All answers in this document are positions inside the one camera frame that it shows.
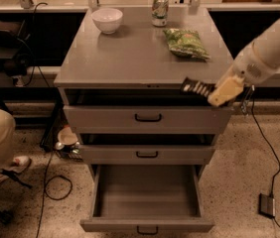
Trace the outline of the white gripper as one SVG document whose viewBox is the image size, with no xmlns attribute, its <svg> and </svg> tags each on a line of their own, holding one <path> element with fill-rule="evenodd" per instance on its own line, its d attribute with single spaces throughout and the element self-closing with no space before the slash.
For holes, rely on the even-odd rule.
<svg viewBox="0 0 280 238">
<path fill-rule="evenodd" d="M 243 91 L 244 84 L 264 82 L 273 75 L 273 69 L 260 58 L 251 42 L 237 55 L 225 75 L 208 97 L 212 106 L 219 107 L 235 98 Z"/>
</svg>

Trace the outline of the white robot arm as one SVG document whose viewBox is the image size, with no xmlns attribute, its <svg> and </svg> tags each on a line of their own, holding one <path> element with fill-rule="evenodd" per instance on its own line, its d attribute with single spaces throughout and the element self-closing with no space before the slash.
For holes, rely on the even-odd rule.
<svg viewBox="0 0 280 238">
<path fill-rule="evenodd" d="M 280 69 L 280 19 L 251 41 L 235 58 L 208 96 L 212 106 L 235 98 L 245 85 L 257 85 Z"/>
</svg>

